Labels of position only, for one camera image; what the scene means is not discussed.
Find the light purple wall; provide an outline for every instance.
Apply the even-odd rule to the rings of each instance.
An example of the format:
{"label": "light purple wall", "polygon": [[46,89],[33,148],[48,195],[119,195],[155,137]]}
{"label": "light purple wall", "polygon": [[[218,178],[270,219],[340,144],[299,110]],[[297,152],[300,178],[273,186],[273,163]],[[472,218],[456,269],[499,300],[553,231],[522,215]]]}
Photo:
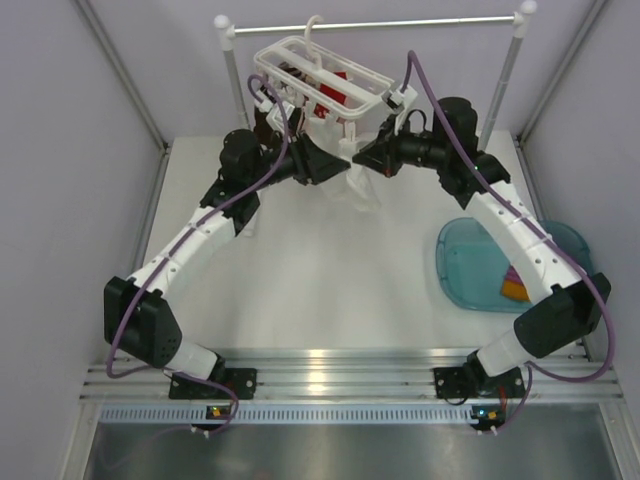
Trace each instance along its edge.
{"label": "light purple wall", "polygon": [[[213,18],[221,13],[244,26],[504,15],[520,0],[92,0],[125,63],[168,138],[224,134],[237,126]],[[519,131],[589,2],[539,0],[498,127]],[[511,36],[510,26],[318,34],[319,43],[394,78],[413,48],[439,96],[470,98],[486,113]],[[237,42],[242,78],[257,49],[278,37]]]}
{"label": "light purple wall", "polygon": [[158,152],[71,2],[5,2],[0,65],[0,476],[51,479]]}
{"label": "light purple wall", "polygon": [[611,2],[526,153],[553,218],[583,233],[613,285],[615,367],[640,427],[640,3]]}

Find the white tabletop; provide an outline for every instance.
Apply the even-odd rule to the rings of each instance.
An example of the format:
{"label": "white tabletop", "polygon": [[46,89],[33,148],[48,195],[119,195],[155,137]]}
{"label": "white tabletop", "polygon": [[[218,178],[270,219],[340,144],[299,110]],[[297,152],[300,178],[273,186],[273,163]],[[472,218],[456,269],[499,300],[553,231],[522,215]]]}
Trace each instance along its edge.
{"label": "white tabletop", "polygon": [[[147,259],[215,181],[221,146],[221,137],[176,139]],[[495,132],[487,151],[532,210],[509,133]],[[376,213],[292,180],[265,191],[255,236],[218,251],[172,305],[183,333],[210,348],[474,348],[507,330],[514,315],[463,310],[440,288],[438,233],[466,215],[435,172],[405,166],[370,178]]]}

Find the teal tray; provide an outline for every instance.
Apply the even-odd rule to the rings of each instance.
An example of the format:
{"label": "teal tray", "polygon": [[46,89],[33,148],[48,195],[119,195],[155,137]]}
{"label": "teal tray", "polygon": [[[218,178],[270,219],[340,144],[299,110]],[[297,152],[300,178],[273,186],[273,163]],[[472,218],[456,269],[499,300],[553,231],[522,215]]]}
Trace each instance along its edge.
{"label": "teal tray", "polygon": [[[590,275],[589,247],[573,228],[559,222],[540,222],[554,242]],[[436,269],[444,293],[468,310],[522,313],[531,307],[500,294],[509,261],[487,231],[472,218],[446,224],[438,236]]]}

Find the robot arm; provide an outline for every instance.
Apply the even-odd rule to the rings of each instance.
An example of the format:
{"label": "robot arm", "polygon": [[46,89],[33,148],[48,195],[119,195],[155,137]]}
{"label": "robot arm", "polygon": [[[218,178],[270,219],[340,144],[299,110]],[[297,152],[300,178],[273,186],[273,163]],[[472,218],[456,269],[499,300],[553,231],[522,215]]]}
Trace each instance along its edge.
{"label": "robot arm", "polygon": [[[154,368],[167,368],[191,377],[220,382],[224,358],[184,338],[171,305],[197,279],[213,254],[233,240],[257,211],[254,191],[213,211],[254,185],[274,167],[281,145],[263,150],[249,130],[235,130],[224,140],[218,179],[200,201],[181,232],[149,263],[126,280],[112,278],[104,289],[104,336],[113,343],[127,318],[126,311],[139,295],[118,348]],[[262,187],[287,178],[317,185],[349,168],[349,163],[319,149],[306,134],[289,142],[287,155]]]}
{"label": "robot arm", "polygon": [[[395,115],[390,115],[376,140],[354,157],[354,163],[387,177],[396,175],[403,164],[436,170],[443,189],[487,230],[518,271],[534,306],[516,319],[512,330],[473,352],[464,366],[475,390],[487,391],[515,367],[591,333],[600,311],[581,276],[548,245],[551,237],[540,239],[525,225],[523,220],[528,219],[544,232],[510,183],[508,172],[495,157],[477,150],[477,114],[471,104],[453,97],[438,103],[476,170],[493,190],[517,207],[520,216],[505,209],[480,185],[455,152],[437,117],[431,132],[412,133],[405,123],[396,134]],[[611,290],[606,277],[597,274],[591,281],[606,300]]]}

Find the metal frame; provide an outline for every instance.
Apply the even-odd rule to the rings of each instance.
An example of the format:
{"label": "metal frame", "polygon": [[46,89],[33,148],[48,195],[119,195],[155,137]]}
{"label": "metal frame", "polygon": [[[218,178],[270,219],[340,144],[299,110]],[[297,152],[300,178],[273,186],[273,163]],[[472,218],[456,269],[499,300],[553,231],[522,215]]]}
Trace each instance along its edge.
{"label": "metal frame", "polygon": [[[212,405],[204,404],[105,404],[100,423],[151,425],[216,425],[225,420],[211,418]],[[473,407],[450,405],[343,405],[261,404],[242,402],[234,425],[470,425]]]}
{"label": "metal frame", "polygon": [[154,143],[160,150],[166,151],[169,144],[162,136],[162,132],[160,132],[160,129],[158,128],[158,125],[149,112],[147,105],[144,103],[144,100],[142,99],[138,88],[131,79],[129,71],[120,58],[120,54],[113,45],[109,34],[105,30],[104,25],[102,24],[100,17],[93,8],[90,0],[71,0],[71,2],[76,7],[80,18],[89,28],[89,31],[95,38],[98,46],[102,50],[102,53],[109,62],[109,65],[111,65],[113,73],[119,80],[120,85],[122,86],[124,92],[127,94],[127,97],[129,98],[129,101],[135,108],[136,112],[138,112],[138,115],[140,115],[140,119],[147,128],[147,131],[149,132],[149,135],[153,139]]}
{"label": "metal frame", "polygon": [[[470,349],[427,350],[221,350],[229,367],[258,370],[255,397],[248,404],[343,405],[419,403],[442,406],[436,397],[433,368],[459,366]],[[584,376],[598,367],[589,362],[581,345],[562,349],[541,362],[568,376]],[[122,357],[115,371],[142,365]],[[211,404],[211,401],[174,401],[167,394],[171,380],[159,370],[149,370],[112,380],[104,364],[89,368],[80,393],[81,403],[148,404],[171,402]],[[529,401],[542,404],[622,402],[615,372],[586,384],[563,384],[534,372]],[[470,399],[469,405],[494,404],[495,399]]]}
{"label": "metal frame", "polygon": [[569,71],[569,67],[573,65],[577,55],[582,51],[589,34],[593,31],[598,20],[602,18],[602,14],[604,13],[607,5],[609,5],[609,0],[593,0],[591,2],[589,10],[582,21],[578,24],[578,29],[574,34],[569,47],[563,54],[558,65],[553,69],[551,78],[547,81],[544,90],[536,99],[533,111],[529,114],[527,123],[522,129],[522,132],[518,135],[520,142],[526,143],[526,141],[531,137],[540,117],[549,106],[551,98]]}
{"label": "metal frame", "polygon": [[[168,161],[167,142],[162,137],[160,130],[144,104],[104,26],[90,4],[90,0],[72,0],[72,2],[76,5],[81,18],[99,43],[132,105],[145,123],[150,136],[164,152],[149,199],[147,215],[138,236],[138,248],[134,263],[139,264],[144,257],[151,230],[150,225],[155,217],[162,180],[164,172],[166,172],[166,162]],[[527,127],[520,135],[523,140],[528,138],[535,127],[553,92],[562,80],[567,68],[571,65],[575,55],[583,47],[584,40],[607,3],[607,0],[593,1],[585,21],[554,72],[545,92],[537,102],[536,109],[532,112],[527,122]],[[317,25],[314,30],[336,31],[347,28],[442,26],[485,22],[506,23],[513,21],[513,19],[514,16],[504,16],[479,17],[475,19],[423,20],[415,24],[410,21],[395,22],[397,25],[393,25],[394,22],[384,22],[384,25],[377,23],[329,24]],[[247,36],[265,33],[291,33],[303,30],[304,26],[267,28],[270,29],[269,32],[265,32],[262,27],[259,27],[237,29],[236,33]],[[527,177],[534,205],[536,205],[536,211],[544,216],[544,208],[536,195],[535,182],[530,176],[526,158],[522,155],[519,145],[516,145],[516,147],[525,177]],[[421,407],[441,408],[441,404],[435,399],[434,386],[430,381],[431,377],[425,376],[425,370],[433,366],[459,365],[468,351],[466,349],[464,351],[462,349],[436,349],[394,352],[287,350],[281,352],[233,351],[224,353],[230,359],[230,365],[242,365],[244,362],[246,365],[259,368],[260,378],[263,378],[264,381],[262,385],[258,386],[257,399],[252,402],[252,405],[259,408],[269,405],[279,405],[285,409],[301,405],[326,406],[335,405],[336,400],[339,400],[342,405],[369,404],[378,406],[416,405],[417,401]],[[132,362],[134,361],[131,359],[120,358],[116,365],[118,367],[124,364],[130,366]],[[560,356],[546,359],[543,364],[564,374],[573,374],[575,376],[598,366],[598,363],[587,361],[584,350],[578,345],[572,347],[570,351],[564,351]],[[104,366],[97,365],[89,369],[87,383],[83,388],[80,399],[72,442],[65,456],[59,478],[81,479],[83,477],[97,423],[105,404],[112,406],[122,405],[127,402],[131,403],[132,400],[135,400],[136,403],[141,401],[146,404],[153,403],[156,406],[167,404],[166,393],[169,380],[158,372],[149,372],[145,375],[147,375],[145,378],[136,377],[121,381],[109,380],[109,383],[106,383]],[[601,382],[591,385],[564,385],[539,378],[537,375],[534,380],[534,390],[530,398],[533,403],[598,403],[622,478],[626,480],[640,477],[640,461],[638,460],[640,458],[640,441],[613,370]],[[390,386],[384,387],[381,382],[389,382]],[[321,389],[317,386],[325,384],[330,384],[329,390]]]}

